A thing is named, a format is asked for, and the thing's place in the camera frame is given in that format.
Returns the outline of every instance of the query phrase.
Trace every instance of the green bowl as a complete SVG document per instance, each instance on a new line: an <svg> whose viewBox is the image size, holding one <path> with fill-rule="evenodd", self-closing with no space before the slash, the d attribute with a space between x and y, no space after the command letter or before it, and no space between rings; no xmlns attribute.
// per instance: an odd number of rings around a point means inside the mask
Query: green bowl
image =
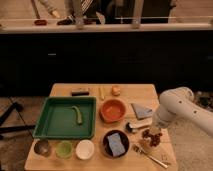
<svg viewBox="0 0 213 171"><path fill-rule="evenodd" d="M59 158L69 158L72 153L72 143L70 141L61 141L58 143L55 152Z"/></svg>

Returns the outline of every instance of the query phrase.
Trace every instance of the black cabinet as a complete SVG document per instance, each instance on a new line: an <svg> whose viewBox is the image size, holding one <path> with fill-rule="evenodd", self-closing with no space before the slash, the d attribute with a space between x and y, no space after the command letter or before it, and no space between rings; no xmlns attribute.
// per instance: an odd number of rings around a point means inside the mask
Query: black cabinet
<svg viewBox="0 0 213 171"><path fill-rule="evenodd" d="M213 32L0 35L1 95L48 95L56 82L154 83L213 90Z"/></svg>

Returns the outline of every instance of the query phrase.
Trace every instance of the white bowl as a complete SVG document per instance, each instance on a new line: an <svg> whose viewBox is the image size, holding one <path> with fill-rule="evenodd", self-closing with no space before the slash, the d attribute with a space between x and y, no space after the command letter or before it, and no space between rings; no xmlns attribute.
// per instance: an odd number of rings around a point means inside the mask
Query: white bowl
<svg viewBox="0 0 213 171"><path fill-rule="evenodd" d="M90 140L81 140L76 147L76 155L81 160L88 160L94 154L94 144Z"/></svg>

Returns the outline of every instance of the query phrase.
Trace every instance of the green cucumber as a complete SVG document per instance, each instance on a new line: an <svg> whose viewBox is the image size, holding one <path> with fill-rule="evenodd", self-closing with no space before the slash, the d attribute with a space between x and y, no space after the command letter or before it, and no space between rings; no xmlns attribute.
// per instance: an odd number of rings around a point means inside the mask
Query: green cucumber
<svg viewBox="0 0 213 171"><path fill-rule="evenodd" d="M77 114L77 123L78 123L78 125L81 125L83 123L83 120L82 120L82 114L81 114L80 109L77 106L71 106L69 108L70 109L74 109L76 111L76 114Z"/></svg>

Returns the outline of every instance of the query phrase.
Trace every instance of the wooden table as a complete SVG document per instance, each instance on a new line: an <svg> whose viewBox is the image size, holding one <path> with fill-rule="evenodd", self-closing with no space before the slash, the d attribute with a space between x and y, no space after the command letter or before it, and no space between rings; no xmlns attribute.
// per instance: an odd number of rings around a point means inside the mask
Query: wooden table
<svg viewBox="0 0 213 171"><path fill-rule="evenodd" d="M122 100L127 108L125 119L122 122L114 124L106 124L99 117L99 107L104 102L100 99L99 88L103 87L105 91L105 100L110 98L118 98ZM147 171L147 170L178 170L173 148L170 142L167 129L162 130L163 136L162 142L158 147L148 147L148 145L141 139L141 131L136 134L127 133L130 140L130 148L127 154L117 159L108 158L104 155L101 148L102 139L105 133L112 129L119 129L125 132L125 124L129 121L136 121L135 113L130 103L137 103L141 106L145 106L155 110L158 105L158 96L155 91L155 87L152 84L120 84L121 95L114 97L111 95L112 84L54 84L50 96L70 96L70 92L73 89L89 88L90 96L94 96L97 99L96 108L96 125L95 135L91 139L95 144L94 156L87 161L79 160L73 150L72 157L69 159L59 159L55 155L55 147L59 142L58 140L50 140L52 147L52 153L49 157L39 156L34 153L34 145L37 140L32 143L30 152L28 154L25 170L73 170L73 171ZM71 140L76 147L79 142L77 140ZM170 165L167 169L162 168L155 162L151 161L145 155L140 155L132 150L132 144L143 144L146 150L151 155L158 158L161 161L169 162Z"/></svg>

